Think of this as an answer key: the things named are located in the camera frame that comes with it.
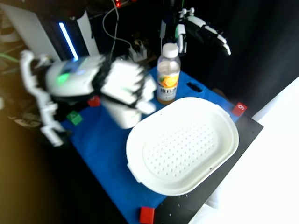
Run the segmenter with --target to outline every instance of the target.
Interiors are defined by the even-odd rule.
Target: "plastic bottle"
[[[170,104],[175,100],[180,70],[178,46],[174,43],[166,43],[157,65],[157,100],[161,104]]]

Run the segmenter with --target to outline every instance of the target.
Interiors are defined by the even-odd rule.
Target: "black table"
[[[155,224],[187,224],[263,129],[262,125],[246,115],[240,117],[236,126],[240,143],[235,154],[192,192],[167,197],[155,210]]]

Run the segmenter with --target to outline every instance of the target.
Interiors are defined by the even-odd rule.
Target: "white plastic tray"
[[[169,196],[196,188],[237,150],[229,114],[200,98],[182,98],[138,123],[127,140],[128,167],[138,182]]]

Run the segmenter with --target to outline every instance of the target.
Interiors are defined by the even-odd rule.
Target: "blue mat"
[[[151,74],[156,80],[157,69],[152,69]],[[202,92],[192,90],[186,85],[188,82],[196,84]],[[237,116],[230,113],[234,108],[232,104],[181,72],[177,98],[183,97],[207,99],[226,110],[233,121],[238,120]],[[152,102],[158,110],[164,107],[156,99]],[[138,224],[140,207],[156,208],[166,196],[137,183],[129,171],[126,141],[131,129],[120,129],[102,106],[86,108],[80,115],[84,120],[79,125],[74,126],[69,121],[64,121],[62,125],[73,131],[71,140],[74,146],[127,222]]]

